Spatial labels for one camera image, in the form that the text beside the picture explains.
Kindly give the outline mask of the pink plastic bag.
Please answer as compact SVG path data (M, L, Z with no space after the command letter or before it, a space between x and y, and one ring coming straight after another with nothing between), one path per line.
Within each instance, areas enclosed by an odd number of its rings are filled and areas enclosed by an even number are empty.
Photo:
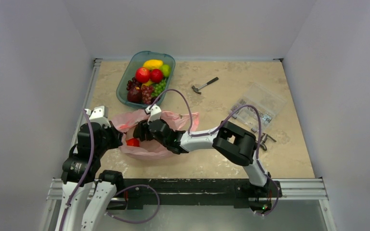
M158 143L156 140L140 141L139 146L130 146L126 144L129 138L133 138L135 126L149 118L143 109L133 112L118 114L111 119L112 124L123 133L122 145L118 148L123 154L140 160L157 160L168 158L174 155L166 147ZM185 130L186 125L191 126L191 131L196 131L199 125L199 113L195 112L191 115L182 115L170 111L163 111L161 119L165 120L169 127L174 130Z

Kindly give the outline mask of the small red fake tomato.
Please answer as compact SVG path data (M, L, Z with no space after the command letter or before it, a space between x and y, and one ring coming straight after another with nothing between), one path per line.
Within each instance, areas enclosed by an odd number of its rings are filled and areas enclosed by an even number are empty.
M164 74L159 69L154 69L150 72L150 80L153 83L160 83L164 79Z

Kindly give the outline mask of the yellow green fake pear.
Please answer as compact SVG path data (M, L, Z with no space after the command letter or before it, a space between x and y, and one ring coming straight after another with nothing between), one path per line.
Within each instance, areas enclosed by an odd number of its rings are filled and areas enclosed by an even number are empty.
M159 70L163 73L163 76L165 78L168 78L170 76L170 73L171 73L171 67L168 65L168 64L163 64Z

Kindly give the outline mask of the yellow fake mango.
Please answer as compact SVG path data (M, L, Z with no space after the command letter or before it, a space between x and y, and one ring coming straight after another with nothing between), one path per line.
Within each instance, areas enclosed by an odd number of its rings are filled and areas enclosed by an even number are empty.
M162 60L150 59L143 63L143 67L152 71L154 69L160 69L164 65Z

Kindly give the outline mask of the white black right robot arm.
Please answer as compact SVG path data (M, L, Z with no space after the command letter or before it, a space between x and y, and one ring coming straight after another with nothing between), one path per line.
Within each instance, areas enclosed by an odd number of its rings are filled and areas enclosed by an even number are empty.
M242 166L248 175L252 192L262 196L270 190L271 176L258 158L258 144L253 133L223 121L218 127L200 132L174 130L163 119L142 121L136 125L134 138L155 140L174 154L215 149L227 160Z

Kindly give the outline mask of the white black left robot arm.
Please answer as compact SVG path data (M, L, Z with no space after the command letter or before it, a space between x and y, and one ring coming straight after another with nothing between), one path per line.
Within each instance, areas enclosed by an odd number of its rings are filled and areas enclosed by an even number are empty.
M105 213L112 197L124 192L124 179L119 171L104 170L94 187L101 158L106 151L122 145L122 133L112 122L86 123L80 126L77 143L62 164L62 209L56 224L57 231L94 230Z

